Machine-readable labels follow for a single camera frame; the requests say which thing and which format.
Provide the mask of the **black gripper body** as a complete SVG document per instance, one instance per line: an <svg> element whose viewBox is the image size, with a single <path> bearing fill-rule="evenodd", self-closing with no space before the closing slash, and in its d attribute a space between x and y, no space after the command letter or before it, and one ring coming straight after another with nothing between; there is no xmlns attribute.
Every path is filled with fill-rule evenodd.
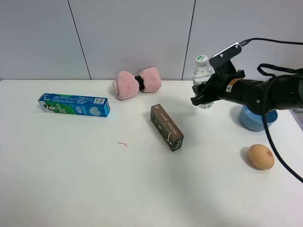
<svg viewBox="0 0 303 227"><path fill-rule="evenodd" d="M230 102L239 101L239 95L233 95L231 91L227 91L227 87L232 80L240 80L245 77L243 70L239 70L233 74L218 75L213 74L205 87L202 89L202 102L213 102L217 100L226 100Z"/></svg>

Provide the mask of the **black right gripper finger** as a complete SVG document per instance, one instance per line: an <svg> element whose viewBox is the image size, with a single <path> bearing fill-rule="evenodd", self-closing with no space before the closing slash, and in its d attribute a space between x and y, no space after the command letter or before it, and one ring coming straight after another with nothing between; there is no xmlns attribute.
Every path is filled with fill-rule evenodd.
<svg viewBox="0 0 303 227"><path fill-rule="evenodd" d="M211 94L211 81L194 84L192 90L195 95L210 95Z"/></svg>

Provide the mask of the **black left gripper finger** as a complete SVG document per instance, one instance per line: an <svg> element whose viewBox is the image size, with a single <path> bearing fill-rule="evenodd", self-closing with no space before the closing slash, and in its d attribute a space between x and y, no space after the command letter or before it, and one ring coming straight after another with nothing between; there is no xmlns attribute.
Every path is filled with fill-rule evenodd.
<svg viewBox="0 0 303 227"><path fill-rule="evenodd" d="M212 105L214 101L208 99L208 97L202 95L197 95L195 97L190 98L193 105Z"/></svg>

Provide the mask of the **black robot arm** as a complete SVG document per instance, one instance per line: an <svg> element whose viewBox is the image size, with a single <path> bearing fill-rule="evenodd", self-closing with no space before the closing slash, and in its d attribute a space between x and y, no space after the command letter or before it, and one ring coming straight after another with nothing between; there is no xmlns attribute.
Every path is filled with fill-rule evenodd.
<svg viewBox="0 0 303 227"><path fill-rule="evenodd" d="M257 115L271 110L290 110L303 107L302 74L281 75L267 81L245 79L244 71L235 74L213 74L201 85L192 87L198 106L217 100L226 100L248 107Z"/></svg>

